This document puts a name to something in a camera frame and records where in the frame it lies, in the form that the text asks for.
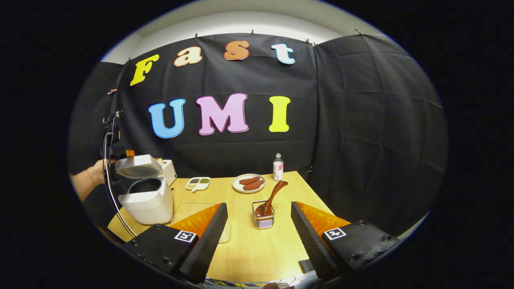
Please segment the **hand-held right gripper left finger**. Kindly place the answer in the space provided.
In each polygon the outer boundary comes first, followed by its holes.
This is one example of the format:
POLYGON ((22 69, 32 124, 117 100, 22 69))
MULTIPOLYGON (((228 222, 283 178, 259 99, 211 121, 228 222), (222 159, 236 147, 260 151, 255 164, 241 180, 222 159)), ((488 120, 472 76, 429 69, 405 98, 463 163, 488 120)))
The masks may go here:
POLYGON ((154 224, 123 247, 166 275, 202 283, 227 219, 226 203, 218 203, 171 226, 154 224))

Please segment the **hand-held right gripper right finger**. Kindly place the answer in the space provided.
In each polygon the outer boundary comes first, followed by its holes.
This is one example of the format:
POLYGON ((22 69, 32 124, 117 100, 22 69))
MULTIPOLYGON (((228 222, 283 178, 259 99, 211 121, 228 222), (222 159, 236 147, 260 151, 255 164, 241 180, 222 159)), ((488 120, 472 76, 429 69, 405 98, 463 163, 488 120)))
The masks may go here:
POLYGON ((298 201, 291 218, 318 278, 362 271, 400 241, 366 220, 350 223, 298 201))

